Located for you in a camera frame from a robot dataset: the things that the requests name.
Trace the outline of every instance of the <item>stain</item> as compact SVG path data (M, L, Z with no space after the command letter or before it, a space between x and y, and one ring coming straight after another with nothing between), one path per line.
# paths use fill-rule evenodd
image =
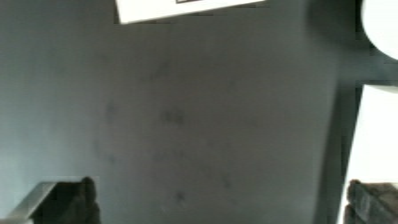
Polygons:
M183 191L178 191L178 192L176 192L174 200L176 200L176 203L178 203L178 204L183 204L183 202L185 202L185 200L186 200L186 195L185 195L185 192L183 192Z
M224 142L217 140L208 140L206 147L217 150L224 154L224 156L231 157L233 144L229 141Z
M245 122L245 126L249 126L250 128L261 128L263 127L261 121L256 120L256 119L247 119L247 120L243 120L243 122Z
M98 138L94 138L94 140L92 140L92 151L94 151L96 155L99 155L99 153L101 153L101 143L99 143Z
M238 90L236 80L229 80L227 81L227 83L226 83L226 89L227 89L227 92L234 92Z
M57 47L50 47L48 50L43 51L43 56L44 56L44 60L39 60L41 57L35 58L37 63L41 63L44 61L46 63L46 68L51 69L53 74L64 75L66 71L67 71L67 66L66 66L66 62L64 62L64 57L59 51Z
M238 205L238 200L236 199L229 199L229 202L233 205Z
M105 120L106 123L112 124L115 121L115 116L117 116L117 106L114 100L110 100L106 106L105 106Z
M170 75L170 62L163 62L154 68L153 72L140 78L144 83L158 81L162 78L167 78Z
M222 175L222 186L224 186L226 189L233 188L233 182L231 182L231 175L229 174Z
M149 80L156 81L160 78L167 77L170 74L170 63L169 61L162 63L162 65L158 66L154 72L149 75Z
M94 55L94 64L96 66L99 65L101 67L106 67L110 64L110 59L112 57L106 54L98 53Z
M114 156L114 155L108 155L108 163L110 163L112 165L115 165L115 156Z
M156 153L153 153L151 158L153 158L153 162L162 162L169 158L169 153L167 152L156 152Z
M160 113L160 120L167 124L181 126L185 124L185 112L181 109L172 108Z
M188 159L188 156L186 156L186 154L185 154L185 151L181 151L181 150L176 150L176 151L174 151L174 156L176 156L178 158L185 158L185 159Z

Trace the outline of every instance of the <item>light fixture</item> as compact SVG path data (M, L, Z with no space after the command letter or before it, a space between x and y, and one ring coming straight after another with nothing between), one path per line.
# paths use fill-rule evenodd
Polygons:
M398 1L362 0L362 26L382 53L398 60Z

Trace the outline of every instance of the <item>white sign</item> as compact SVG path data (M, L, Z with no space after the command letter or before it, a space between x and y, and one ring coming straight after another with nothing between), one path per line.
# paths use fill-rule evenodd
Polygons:
M263 0L115 0L121 24L162 19Z
M398 87L364 85L346 169L337 224L343 224L346 187L362 183L398 183Z

